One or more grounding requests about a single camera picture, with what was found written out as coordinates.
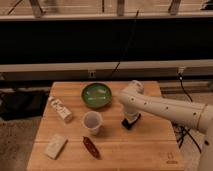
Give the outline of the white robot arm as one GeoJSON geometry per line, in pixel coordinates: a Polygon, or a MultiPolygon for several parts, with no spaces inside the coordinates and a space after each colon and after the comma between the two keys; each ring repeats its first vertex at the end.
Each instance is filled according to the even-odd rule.
{"type": "Polygon", "coordinates": [[[117,98],[123,105],[123,123],[132,125],[144,111],[203,133],[197,171],[213,171],[213,105],[146,96],[143,92],[144,86],[137,80],[119,91],[117,98]]]}

